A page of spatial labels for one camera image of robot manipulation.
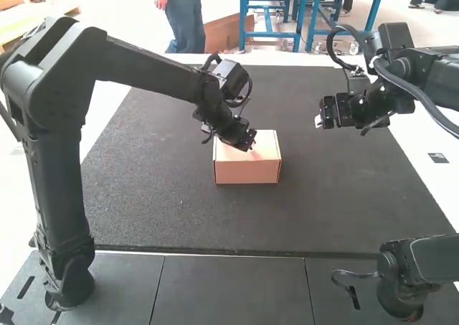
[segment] concrete floor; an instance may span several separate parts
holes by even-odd
[[[412,31],[413,40],[419,47],[444,44],[458,44],[459,12],[433,13],[432,6],[426,9],[408,9],[410,0],[382,0],[377,15],[377,25],[382,22],[407,22]],[[128,40],[132,44],[163,52],[173,37],[169,23],[162,11],[157,10],[153,0],[80,0],[82,13],[78,19],[88,24],[107,29],[109,34]],[[362,29],[372,0],[354,0],[352,15],[341,21]],[[204,22],[239,12],[240,0],[202,0]],[[306,14],[303,38],[306,38],[311,13]],[[322,18],[318,25],[323,26]],[[280,30],[293,31],[295,23],[278,25]],[[264,17],[257,18],[255,30],[265,28]],[[318,37],[316,42],[324,41]],[[256,47],[272,50],[272,47]]]

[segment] cable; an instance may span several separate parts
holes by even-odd
[[[201,67],[201,70],[205,70],[207,71],[210,67],[210,65],[212,64],[212,62],[216,61],[217,64],[219,64],[221,61],[222,61],[222,58],[220,58],[220,56],[218,55],[217,52],[214,52],[212,55],[210,55],[206,62],[202,65]]]
[[[366,43],[365,39],[362,35],[353,28],[351,25],[348,24],[340,24],[335,26],[327,35],[327,52],[330,55],[331,59],[338,65],[342,66],[344,69],[347,70],[359,70],[361,69],[358,65],[350,65],[345,63],[343,60],[339,59],[333,51],[333,39],[339,32],[348,32],[352,35],[352,37],[359,43],[360,48],[363,49],[364,55],[368,54],[369,56],[374,55],[373,49]]]
[[[353,273],[352,271],[347,271],[347,270],[335,270],[334,272],[331,273],[331,282],[333,284],[341,289],[344,289],[352,298],[356,296],[355,290],[349,288],[346,286],[344,283],[338,281],[338,276],[349,276],[353,278],[358,278],[358,279],[367,279],[367,278],[376,278],[379,277],[379,272],[376,271],[374,273]]]
[[[415,99],[418,100],[422,106],[424,106],[426,111],[439,126],[441,126],[454,137],[459,138],[459,126],[455,125],[452,121],[446,118],[446,116],[443,115],[437,106],[435,106],[428,95],[425,94],[420,88],[412,85],[411,83],[396,75],[393,75],[386,69],[384,62],[380,58],[374,59],[373,66],[380,77],[415,97]]]

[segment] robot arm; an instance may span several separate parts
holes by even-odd
[[[459,47],[414,48],[405,23],[383,24],[367,38],[342,25],[331,31],[327,46],[341,27],[360,41],[368,73],[378,80],[370,83],[362,68],[348,65],[330,50],[344,69],[348,91],[323,98],[316,126],[355,126],[364,135],[371,128],[387,127],[395,113],[413,113],[418,100],[440,126],[459,137],[459,127],[437,108],[459,110]]]
[[[254,141],[256,131],[230,109],[247,103],[252,81],[239,64],[217,55],[194,69],[61,17],[46,19],[0,59],[0,88],[8,108],[0,104],[0,110],[26,154],[45,301],[54,310],[79,305],[94,289],[88,271],[94,239],[83,204],[80,139],[96,80],[195,104],[193,117],[205,131],[236,149],[247,151]],[[212,60],[218,66],[209,72]],[[246,84],[249,90],[241,95]]]
[[[368,73],[377,75],[377,81],[370,83],[362,68],[334,54],[333,37],[339,31],[356,38]],[[331,30],[327,47],[331,58],[344,69],[348,91],[322,99],[316,126],[354,126],[365,135],[372,128],[387,127],[395,113],[413,113],[418,100],[440,126],[459,138],[459,127],[437,109],[459,111],[459,47],[415,48],[405,23],[383,24],[367,37],[340,25]],[[332,280],[351,293],[335,275],[379,277],[377,297],[384,310],[402,321],[414,322],[422,317],[429,293],[438,291],[442,284],[459,281],[457,252],[459,234],[386,242],[380,247],[376,274],[337,270]]]
[[[233,116],[230,107],[247,101],[248,94],[240,93],[252,81],[239,64],[218,56],[212,60],[218,66],[210,73],[210,63],[191,68],[72,18],[48,18],[11,54],[0,80],[9,106],[24,105],[36,124],[51,131],[81,126],[95,81],[113,81],[196,104],[196,119],[229,145],[246,151],[255,131],[248,129],[247,120]],[[14,109],[9,110],[18,121]]]

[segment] wooden pallet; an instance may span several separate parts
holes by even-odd
[[[79,14],[78,0],[53,0],[37,4],[20,4],[6,11],[0,11],[0,53],[4,45],[20,38],[24,33],[35,28],[49,15]]]

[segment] black rubber mat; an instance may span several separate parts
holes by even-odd
[[[151,325],[314,325],[304,260],[169,256]]]
[[[164,257],[96,253],[90,271],[94,293],[66,312],[50,311],[44,302],[39,255],[34,251],[1,302],[14,312],[16,325],[147,325],[158,290]]]
[[[352,298],[332,284],[331,272],[342,269],[357,273],[371,273],[376,270],[376,263],[364,260],[331,260],[306,258],[309,288],[316,325],[352,324],[352,325],[400,325],[379,305],[376,286],[378,278],[359,280],[345,278],[348,286],[355,287],[358,305],[356,309]],[[424,307],[424,316],[419,325],[456,325],[459,319],[459,293],[451,283],[428,296]]]
[[[247,70],[244,116],[278,131],[279,184],[216,186],[194,106],[132,89],[82,164],[99,248],[372,253],[387,240],[453,232],[389,130],[314,128],[321,97],[346,91],[342,71]]]

